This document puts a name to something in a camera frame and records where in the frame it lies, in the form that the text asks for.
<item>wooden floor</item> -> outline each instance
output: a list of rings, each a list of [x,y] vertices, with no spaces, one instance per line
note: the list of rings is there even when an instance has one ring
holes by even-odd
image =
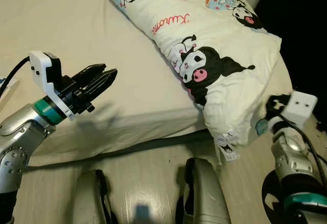
[[[316,150],[327,157],[327,136],[315,129],[315,119],[305,129]],[[174,223],[175,206],[183,189],[186,160],[208,159],[226,198],[232,224],[269,223],[261,201],[265,176],[273,170],[270,133],[241,148],[241,158],[219,166],[211,140],[170,145],[141,152],[28,172],[24,175],[15,209],[16,224],[71,223],[74,187],[78,176],[102,169],[110,185],[110,201],[119,222],[138,222],[140,208],[149,213],[142,223]]]

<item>mattress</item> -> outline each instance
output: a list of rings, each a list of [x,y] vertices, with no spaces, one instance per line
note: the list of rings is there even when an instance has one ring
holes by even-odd
[[[88,158],[205,128],[201,111],[173,78],[155,44],[108,0],[0,0],[0,11],[0,75],[31,50],[54,53],[69,76],[95,63],[118,69],[113,85],[93,102],[96,109],[61,123],[35,151],[31,166]],[[28,65],[15,78],[17,84],[0,101],[0,120],[44,96]],[[264,116],[270,94],[290,90],[280,57],[253,126]],[[249,141],[254,138],[253,131]]]

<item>pillow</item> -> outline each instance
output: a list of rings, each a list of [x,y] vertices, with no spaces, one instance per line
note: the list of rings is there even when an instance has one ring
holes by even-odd
[[[246,0],[112,1],[160,48],[212,136],[246,144],[281,44]]]

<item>white plastic bracket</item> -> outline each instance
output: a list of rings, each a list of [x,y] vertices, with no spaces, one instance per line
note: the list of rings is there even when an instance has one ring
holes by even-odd
[[[42,52],[30,52],[30,63],[34,83],[43,90],[46,95],[57,105],[57,107],[70,119],[75,118],[74,113],[59,98],[53,83],[48,83],[46,79],[46,68],[51,67],[51,59]]]
[[[303,129],[304,123],[311,116],[317,100],[318,98],[314,95],[293,91],[281,115]]]

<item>bed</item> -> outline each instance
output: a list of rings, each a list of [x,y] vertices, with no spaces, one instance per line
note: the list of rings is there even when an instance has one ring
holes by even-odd
[[[96,110],[60,124],[34,153],[31,166],[89,158],[205,128],[201,110],[153,41],[108,0],[0,0],[0,12],[0,74],[7,74],[31,50],[54,53],[63,74],[70,76],[94,63],[118,69],[114,84],[94,101]],[[0,101],[1,120],[44,96],[33,84],[28,65],[16,79]],[[290,91],[279,56],[251,125],[264,116],[269,95]],[[249,143],[255,138],[251,130]]]

